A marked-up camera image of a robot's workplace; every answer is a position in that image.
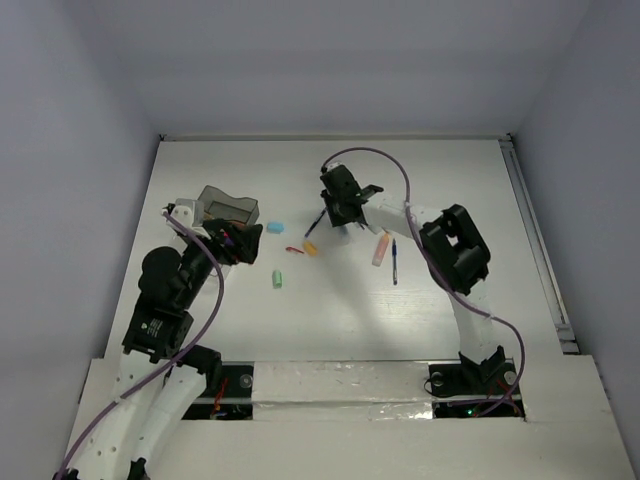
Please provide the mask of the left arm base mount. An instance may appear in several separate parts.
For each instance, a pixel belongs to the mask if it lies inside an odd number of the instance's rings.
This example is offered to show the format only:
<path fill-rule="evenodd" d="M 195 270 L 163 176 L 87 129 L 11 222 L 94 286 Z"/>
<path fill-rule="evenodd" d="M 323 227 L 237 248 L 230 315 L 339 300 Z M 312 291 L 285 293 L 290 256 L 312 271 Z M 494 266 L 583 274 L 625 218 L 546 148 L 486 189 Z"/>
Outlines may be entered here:
<path fill-rule="evenodd" d="M 206 380 L 205 390 L 186 410 L 183 420 L 253 419 L 253 362 L 225 361 L 220 352 L 196 345 L 179 365 L 197 367 Z"/>

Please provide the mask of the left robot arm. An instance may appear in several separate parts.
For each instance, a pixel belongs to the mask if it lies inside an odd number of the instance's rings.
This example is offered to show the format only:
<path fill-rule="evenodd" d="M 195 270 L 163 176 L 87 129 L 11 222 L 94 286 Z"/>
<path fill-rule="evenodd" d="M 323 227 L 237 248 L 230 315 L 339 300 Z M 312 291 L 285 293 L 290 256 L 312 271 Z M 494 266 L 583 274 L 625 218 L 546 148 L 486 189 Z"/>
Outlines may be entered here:
<path fill-rule="evenodd" d="M 150 478 L 191 404 L 225 384 L 220 353 L 187 337 L 189 309 L 210 275 L 223 291 L 224 267 L 256 260 L 263 227 L 166 220 L 186 246 L 160 246 L 144 257 L 112 400 L 74 442 L 57 479 Z"/>

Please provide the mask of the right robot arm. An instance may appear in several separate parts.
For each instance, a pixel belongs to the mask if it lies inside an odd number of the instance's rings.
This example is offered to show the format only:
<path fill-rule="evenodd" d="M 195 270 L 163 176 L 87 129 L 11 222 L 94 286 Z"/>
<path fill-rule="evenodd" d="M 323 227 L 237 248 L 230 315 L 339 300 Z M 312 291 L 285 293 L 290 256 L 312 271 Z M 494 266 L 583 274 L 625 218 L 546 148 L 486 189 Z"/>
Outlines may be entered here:
<path fill-rule="evenodd" d="M 494 334 L 486 300 L 491 253 L 468 211 L 458 204 L 440 211 L 414 206 L 409 183 L 403 197 L 377 185 L 362 187 L 339 162 L 322 167 L 320 180 L 333 226 L 358 223 L 414 240 L 446 292 L 458 329 L 458 359 L 429 367 L 427 391 L 439 398 L 500 394 L 503 375 L 514 365 Z"/>

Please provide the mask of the light blue marker cap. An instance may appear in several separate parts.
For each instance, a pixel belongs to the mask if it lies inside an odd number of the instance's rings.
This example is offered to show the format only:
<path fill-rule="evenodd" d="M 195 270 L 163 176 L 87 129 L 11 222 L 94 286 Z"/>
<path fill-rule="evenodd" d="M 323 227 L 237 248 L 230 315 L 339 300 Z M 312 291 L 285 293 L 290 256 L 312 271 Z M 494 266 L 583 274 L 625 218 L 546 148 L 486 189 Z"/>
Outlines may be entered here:
<path fill-rule="evenodd" d="M 281 222 L 271 221 L 267 223 L 266 231 L 271 234 L 282 234 L 285 231 L 285 226 Z"/>

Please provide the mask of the orange pastel marker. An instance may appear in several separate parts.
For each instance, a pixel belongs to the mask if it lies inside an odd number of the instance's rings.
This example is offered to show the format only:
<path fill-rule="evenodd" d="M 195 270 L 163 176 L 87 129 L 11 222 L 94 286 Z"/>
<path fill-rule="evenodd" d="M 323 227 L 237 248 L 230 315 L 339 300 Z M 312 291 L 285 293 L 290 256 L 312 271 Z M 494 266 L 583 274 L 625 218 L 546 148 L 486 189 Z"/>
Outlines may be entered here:
<path fill-rule="evenodd" d="M 380 238 L 379 241 L 377 243 L 377 246 L 375 248 L 373 257 L 372 257 L 372 265 L 375 267 L 380 267 L 382 264 L 382 261 L 384 260 L 384 257 L 386 255 L 386 252 L 389 248 L 389 245 L 391 243 L 391 235 L 389 233 L 384 233 Z"/>

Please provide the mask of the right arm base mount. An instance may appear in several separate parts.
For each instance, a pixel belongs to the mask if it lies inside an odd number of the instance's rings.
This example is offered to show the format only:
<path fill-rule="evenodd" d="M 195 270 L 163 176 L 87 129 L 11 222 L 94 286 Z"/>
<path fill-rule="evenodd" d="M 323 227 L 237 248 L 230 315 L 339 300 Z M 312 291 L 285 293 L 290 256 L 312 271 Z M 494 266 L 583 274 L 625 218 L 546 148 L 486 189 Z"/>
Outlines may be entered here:
<path fill-rule="evenodd" d="M 487 360 L 473 363 L 462 354 L 458 362 L 428 367 L 423 389 L 432 398 L 436 419 L 525 418 L 516 369 L 502 346 Z"/>

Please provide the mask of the light blue marker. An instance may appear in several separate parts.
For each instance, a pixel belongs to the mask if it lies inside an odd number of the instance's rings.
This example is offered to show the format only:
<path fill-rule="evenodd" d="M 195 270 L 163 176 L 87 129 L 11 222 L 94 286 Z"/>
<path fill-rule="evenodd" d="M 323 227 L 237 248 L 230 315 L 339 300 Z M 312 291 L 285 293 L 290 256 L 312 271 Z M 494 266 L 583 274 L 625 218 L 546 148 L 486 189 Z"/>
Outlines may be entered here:
<path fill-rule="evenodd" d="M 352 242 L 353 237 L 351 235 L 351 230 L 347 225 L 342 225 L 336 228 L 339 238 L 340 245 L 348 245 Z"/>

